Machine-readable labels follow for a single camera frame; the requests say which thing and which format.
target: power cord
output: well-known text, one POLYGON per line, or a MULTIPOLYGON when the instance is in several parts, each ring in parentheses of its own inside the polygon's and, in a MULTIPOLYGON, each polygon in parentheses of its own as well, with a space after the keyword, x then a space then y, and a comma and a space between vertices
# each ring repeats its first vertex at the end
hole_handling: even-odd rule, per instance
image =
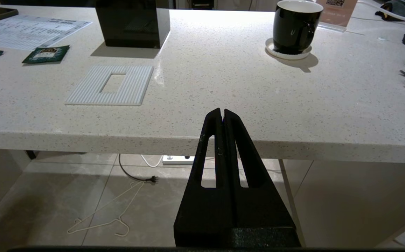
POLYGON ((147 179, 141 179, 141 178, 134 177, 134 176, 130 175, 129 173, 127 173, 127 172, 125 171, 125 169, 124 169, 123 166, 121 165, 120 156, 121 156, 121 154, 119 154, 119 165, 120 165, 120 168, 121 168, 122 171, 123 171, 128 177, 130 177, 131 179, 135 179, 135 180, 137 180, 137 181, 145 181, 145 182, 151 181, 151 182, 153 182, 153 183, 156 183, 157 180, 159 179, 159 177, 156 177, 156 176, 152 176, 152 177, 147 178, 147 179))
POLYGON ((251 11, 252 1, 254 1, 254 0, 251 0, 251 3, 249 3, 249 9, 247 11, 251 11))
POLYGON ((143 155, 140 155, 140 156, 142 157, 143 161, 145 161, 146 165, 148 165, 148 166, 151 167, 151 168, 156 168, 156 167, 158 167, 159 164, 160 164, 160 162, 162 162, 162 158, 163 158, 163 156, 161 156, 160 159, 159 159, 159 163, 157 163, 155 166, 152 166, 152 165, 150 165, 150 164, 148 163, 148 161, 146 161, 146 158, 145 158, 143 155))

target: white power strip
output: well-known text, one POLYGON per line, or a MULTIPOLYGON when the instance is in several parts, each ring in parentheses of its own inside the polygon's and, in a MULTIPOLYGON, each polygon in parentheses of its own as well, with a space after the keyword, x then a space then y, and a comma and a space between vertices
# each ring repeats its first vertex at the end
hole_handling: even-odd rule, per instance
POLYGON ((185 156, 166 156, 162 158, 162 163, 165 165, 192 165, 195 157, 190 156, 190 158, 186 159, 185 156))

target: speckled quartz countertop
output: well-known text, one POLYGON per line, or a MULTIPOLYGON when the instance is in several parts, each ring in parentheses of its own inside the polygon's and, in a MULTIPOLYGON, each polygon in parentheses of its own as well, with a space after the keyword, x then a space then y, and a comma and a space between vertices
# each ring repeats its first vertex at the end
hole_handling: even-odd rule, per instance
POLYGON ((194 155, 220 107, 262 158, 405 162, 405 24, 365 5, 350 32, 318 29, 302 63, 266 54, 274 13, 172 10, 161 51, 135 58, 151 50, 106 48, 93 8, 17 8, 93 24, 56 44, 71 45, 61 64, 24 66, 28 51, 0 48, 0 148, 194 155), (143 105, 65 105, 95 64, 153 65, 143 105))

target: floor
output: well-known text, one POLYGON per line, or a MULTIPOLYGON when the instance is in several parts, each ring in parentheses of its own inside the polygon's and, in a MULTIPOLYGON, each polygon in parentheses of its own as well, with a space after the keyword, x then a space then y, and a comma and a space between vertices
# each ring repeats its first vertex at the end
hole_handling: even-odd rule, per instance
MULTIPOLYGON (((156 164, 160 156, 146 158, 156 164)), ((39 153, 0 202, 0 251, 26 245, 174 246, 173 223, 191 166, 150 168, 140 155, 127 154, 121 161, 132 175, 159 176, 159 182, 137 184, 122 172, 117 154, 39 153), (115 221, 86 229, 121 214, 129 228, 115 221)), ((278 161, 263 161, 287 204, 278 161)), ((215 160, 208 158, 204 168, 202 185, 214 187, 215 160)))

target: wire hanger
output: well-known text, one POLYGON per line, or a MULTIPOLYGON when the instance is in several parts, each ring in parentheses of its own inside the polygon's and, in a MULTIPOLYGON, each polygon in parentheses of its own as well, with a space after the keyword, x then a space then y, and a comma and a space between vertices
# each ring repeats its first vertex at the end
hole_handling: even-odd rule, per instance
POLYGON ((131 183, 131 188, 127 189, 126 191, 122 192, 120 195, 118 195, 117 197, 115 197, 114 199, 112 199, 111 201, 109 201, 107 204, 105 204, 103 207, 101 207, 100 209, 96 210, 95 212, 91 213, 89 216, 87 216, 86 218, 84 218, 83 220, 77 218, 75 219, 75 224, 73 226, 71 226, 71 228, 69 228, 67 230, 68 234, 72 234, 72 233, 76 233, 76 232, 80 232, 80 231, 84 231, 84 230, 89 230, 92 228, 99 228, 105 225, 111 225, 114 222, 119 222, 120 224, 124 225, 127 228, 127 232, 126 233, 114 233, 114 235, 116 236, 120 236, 120 237, 125 237, 128 235, 129 233, 129 225, 127 225, 125 222, 123 222, 123 220, 121 219, 121 217, 126 213, 127 209, 129 208, 129 206, 131 205, 132 201, 135 199, 135 197, 137 196, 137 194, 139 193, 140 189, 143 187, 143 185, 145 184, 145 182, 140 181, 137 184, 133 185, 134 182, 131 183), (96 214, 98 211, 100 211, 101 209, 105 208, 106 206, 108 206, 109 204, 111 204, 112 202, 114 202, 114 200, 118 199, 119 197, 121 197, 122 195, 124 195, 125 193, 127 193, 128 191, 130 191, 132 188, 136 187, 137 185, 140 185, 139 188, 137 189, 137 191, 134 194, 134 197, 131 199, 131 201, 129 202, 129 204, 127 205, 127 207, 124 209, 124 211, 115 219, 111 220, 110 222, 106 222, 100 225, 94 225, 94 226, 90 226, 90 227, 86 227, 86 228, 81 228, 81 229, 77 229, 75 231, 71 231, 73 228, 75 228, 77 225, 83 223, 85 220, 87 220, 88 218, 92 217, 94 214, 96 214))

